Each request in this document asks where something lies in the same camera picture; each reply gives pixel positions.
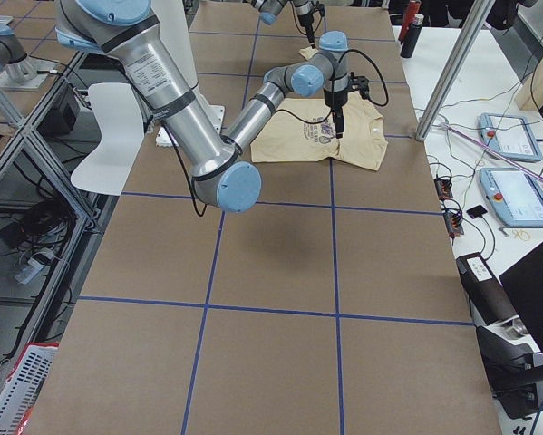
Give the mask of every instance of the black device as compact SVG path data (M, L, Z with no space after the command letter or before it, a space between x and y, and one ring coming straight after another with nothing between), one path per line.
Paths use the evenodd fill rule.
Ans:
M525 367L543 366L543 355L533 353L527 344L511 344L483 326L477 328L477 340L489 381L504 376L520 376ZM536 412L543 402L543 382L502 390L493 383L493 392L511 419Z
M500 276L507 298L519 315L539 349L543 352L543 243L521 258ZM532 361L511 360L503 346L483 352L493 369L487 370L489 383L511 418L528 415L537 410L539 392L543 392L543 355L531 355Z
M543 243L500 276L519 317L543 351Z
M485 324L510 319L517 314L499 280L480 253L459 256L456 266L462 286Z
M422 23L424 22L424 15L416 14L408 27L408 33L404 38L404 43L402 44L402 50L400 51L400 57L405 59L411 58L414 53L414 48L418 42L418 37L420 36L420 31L422 30Z
M469 215L473 219L480 218L485 213L487 213L487 209L482 205L478 205L467 210L467 215Z
M75 100L70 86L53 100L52 108L47 112L37 130L44 136L59 136L68 134L78 117L80 107Z

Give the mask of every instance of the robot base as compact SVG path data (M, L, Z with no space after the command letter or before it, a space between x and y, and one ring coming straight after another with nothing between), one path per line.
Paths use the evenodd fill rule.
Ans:
M49 71L55 68L57 65L55 62L42 61L39 59L33 59L33 61L37 71ZM4 91L35 92L42 86L42 84L44 84L45 79L47 79L49 76L50 74L37 74L37 76L32 80L28 80L27 82L21 84L11 80L7 71L3 70L0 73L0 88Z

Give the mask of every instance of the metal pole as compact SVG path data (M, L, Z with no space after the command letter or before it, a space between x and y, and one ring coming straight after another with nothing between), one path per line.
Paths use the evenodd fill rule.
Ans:
M0 88L0 112L7 122L14 127L21 127L24 122L23 115L17 110L14 104L7 98L7 95Z
M441 78L436 83L436 87L420 119L414 134L416 140L424 140L428 135L446 96L451 90L452 83L461 70L470 48L474 44L475 39L477 39L477 33L484 24L494 3L495 0L475 0L472 5L469 16L462 27L459 39L457 39L452 48L449 60L446 62L444 70L442 70Z
M474 143L475 145L477 145L479 148L483 149L484 151L486 151L487 153L489 153L492 157L496 158L496 159L501 159L505 162L507 162L510 166L520 170L521 172L529 175L530 177L533 177L534 179L536 179L537 181L543 183L543 177L541 177L539 174L536 174L535 172L532 172L531 170L525 168L524 166L522 165L519 165L516 161L514 160L511 160L505 156L502 156L500 155L497 151L495 151L493 148L491 147L488 147L487 145L485 145L484 143L482 142L479 142L478 140L475 140L473 139L472 137L470 136L467 136L466 134L464 134L462 131L458 131L456 130L455 128L451 127L450 125L448 124L445 124L445 127L446 127L446 130L448 131L451 131L453 132L454 134L456 134L457 136L460 136L461 138L465 139L465 140L468 140L470 143Z

